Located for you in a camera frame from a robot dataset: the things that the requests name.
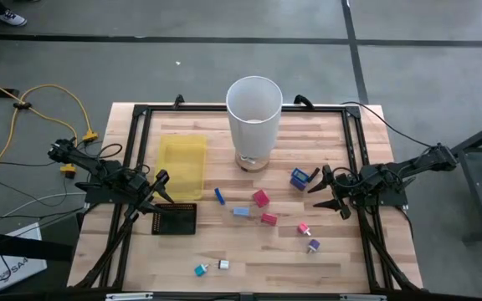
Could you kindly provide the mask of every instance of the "yellow plastic tray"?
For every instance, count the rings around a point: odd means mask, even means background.
[[[163,135],[156,173],[164,169],[167,193],[176,201],[199,200],[204,187],[207,138],[204,135]]]

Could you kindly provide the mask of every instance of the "yellow plug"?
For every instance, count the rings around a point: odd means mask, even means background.
[[[75,168],[73,164],[67,164],[65,166],[61,166],[60,171],[63,172],[64,176],[67,178],[74,179],[77,168]]]
[[[87,130],[87,135],[83,136],[84,142],[91,142],[98,139],[98,133],[93,132],[92,130]]]

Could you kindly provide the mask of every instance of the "white cup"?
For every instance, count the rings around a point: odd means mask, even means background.
[[[269,158],[276,144],[282,91],[260,76],[242,78],[226,94],[226,108],[235,150],[243,161]]]

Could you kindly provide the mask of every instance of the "yellow cable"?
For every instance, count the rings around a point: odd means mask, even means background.
[[[92,131],[92,129],[90,128],[90,121],[89,121],[89,115],[87,114],[87,110],[85,110],[85,107],[83,106],[83,103],[81,102],[81,100],[79,100],[77,98],[77,96],[75,96],[74,94],[72,94],[72,92],[68,91],[67,89],[59,86],[58,84],[41,84],[39,86],[36,86],[36,87],[33,87],[27,91],[25,91],[25,93],[23,93],[22,97],[20,98],[22,101],[27,97],[27,95],[37,89],[41,89],[41,88],[56,88],[56,89],[60,89],[62,91],[64,91],[66,94],[70,95],[73,99],[75,99],[75,101],[77,101],[77,103],[79,104],[79,107],[81,107],[81,111],[83,112],[83,115],[85,116],[85,121],[87,123],[87,129],[89,131]]]
[[[50,120],[50,121],[53,121],[53,122],[57,122],[58,124],[64,125],[64,126],[66,126],[67,128],[69,128],[69,129],[74,133],[74,137],[75,137],[74,145],[75,145],[75,147],[77,147],[77,132],[76,132],[75,129],[72,127],[72,125],[69,125],[69,124],[67,124],[66,122],[62,121],[62,120],[58,120],[58,119],[51,118],[51,117],[48,117],[48,116],[46,116],[46,115],[43,115],[42,113],[38,112],[37,110],[35,110],[35,109],[33,109],[33,108],[30,108],[29,110],[32,111],[33,113],[35,113],[36,115],[38,115],[38,116],[46,119],[46,120]]]
[[[86,111],[85,111],[85,107],[83,106],[83,104],[81,104],[81,101],[75,97],[75,95],[73,95],[72,93],[70,93],[67,89],[63,88],[63,87],[60,87],[60,86],[57,86],[56,84],[46,84],[46,85],[41,85],[41,86],[38,86],[38,87],[34,87],[32,89],[29,89],[27,92],[25,92],[25,94],[22,95],[22,98],[19,99],[18,97],[8,93],[5,89],[1,88],[0,87],[0,90],[10,96],[11,98],[15,99],[17,102],[19,102],[20,104],[22,104],[24,101],[23,99],[25,99],[25,96],[27,94],[29,94],[30,92],[32,91],[35,91],[36,89],[40,89],[42,87],[55,87],[55,88],[58,88],[58,89],[61,89],[63,90],[64,92],[68,93],[70,96],[72,96],[79,104],[79,106],[81,107],[81,110],[83,111],[83,114],[85,115],[85,120],[86,120],[86,123],[87,123],[87,127],[89,128],[89,132],[92,132],[92,130],[90,129],[90,122],[89,122],[89,116],[87,115]],[[33,108],[30,108],[29,110],[33,111],[33,113],[35,113],[36,115],[40,116],[41,118],[45,119],[45,120],[50,120],[50,121],[53,121],[53,122],[56,122],[58,124],[61,124],[61,125],[64,125],[66,127],[68,127],[72,133],[74,133],[74,137],[75,137],[75,140],[74,140],[74,145],[77,147],[77,132],[75,131],[74,127],[72,127],[72,125],[69,125],[68,123],[62,121],[62,120],[58,120],[58,119],[55,119],[55,118],[51,118],[51,117],[48,117],[46,115],[43,115],[42,113],[38,112],[37,110],[33,109]],[[3,147],[3,149],[1,150],[0,152],[0,160],[1,158],[3,157],[3,155],[5,154],[5,152],[7,151],[7,148],[8,146],[10,145],[10,141],[13,139],[13,134],[14,134],[14,125],[16,123],[16,118],[18,116],[18,112],[19,110],[18,109],[14,109],[14,113],[13,113],[13,118],[11,119],[11,125],[10,125],[10,131],[8,133],[8,138],[7,138],[7,144],[5,144],[5,147]]]
[[[10,122],[10,131],[8,132],[7,144],[5,145],[5,147],[3,147],[3,150],[1,150],[0,152],[0,160],[1,160],[1,157],[3,157],[3,154],[5,154],[5,151],[7,151],[8,145],[10,145],[10,141],[13,139],[14,124],[16,123],[17,116],[18,116],[18,109],[14,109],[13,118]]]
[[[3,93],[7,94],[8,96],[14,98],[14,99],[15,99],[17,102],[19,102],[20,104],[22,104],[22,103],[24,103],[23,99],[24,99],[24,97],[25,97],[27,94],[29,94],[30,92],[32,92],[32,91],[34,91],[34,90],[36,90],[36,89],[39,89],[39,88],[42,88],[42,86],[38,86],[38,87],[34,87],[34,88],[32,88],[32,89],[29,89],[27,92],[25,92],[25,93],[22,95],[21,99],[19,99],[18,97],[14,96],[14,95],[12,95],[12,94],[10,94],[10,93],[8,93],[5,89],[3,89],[3,88],[1,88],[1,87],[0,87],[0,90],[1,90]],[[63,91],[68,92],[70,95],[72,95],[72,97],[75,97],[75,96],[74,96],[73,94],[71,94],[68,90],[66,90],[66,89],[64,89],[64,88],[62,88],[62,87],[60,87],[60,88],[61,88]],[[38,115],[38,116],[40,116],[40,117],[42,117],[42,118],[44,118],[44,119],[46,119],[46,120],[50,120],[50,121],[56,122],[56,123],[58,123],[58,124],[64,125],[64,126],[66,126],[67,128],[69,128],[69,129],[72,131],[72,133],[74,133],[74,137],[75,137],[74,144],[75,144],[75,146],[77,146],[77,131],[74,129],[74,127],[72,127],[72,125],[69,125],[68,123],[66,123],[66,122],[64,122],[64,121],[62,121],[62,120],[58,120],[58,119],[51,118],[51,117],[48,117],[48,116],[46,116],[46,115],[43,115],[43,114],[41,114],[40,112],[38,112],[37,110],[35,110],[35,109],[33,109],[33,108],[31,108],[30,110],[33,111],[36,115]]]

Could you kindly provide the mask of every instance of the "cup base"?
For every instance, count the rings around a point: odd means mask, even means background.
[[[269,158],[248,158],[241,156],[238,152],[235,153],[235,163],[241,167],[241,170],[247,172],[258,172],[262,171],[269,164]]]

